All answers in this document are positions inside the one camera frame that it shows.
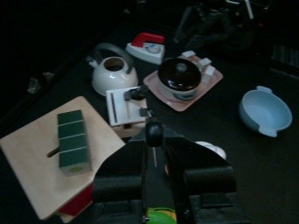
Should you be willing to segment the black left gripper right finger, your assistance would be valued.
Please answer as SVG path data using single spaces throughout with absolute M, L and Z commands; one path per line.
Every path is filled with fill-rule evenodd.
M 250 224 L 226 159 L 170 129 L 163 149 L 178 224 Z

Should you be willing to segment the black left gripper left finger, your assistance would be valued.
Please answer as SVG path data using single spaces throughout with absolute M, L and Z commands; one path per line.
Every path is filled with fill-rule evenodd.
M 94 178 L 94 224 L 145 224 L 145 140 L 131 140 L 103 162 Z

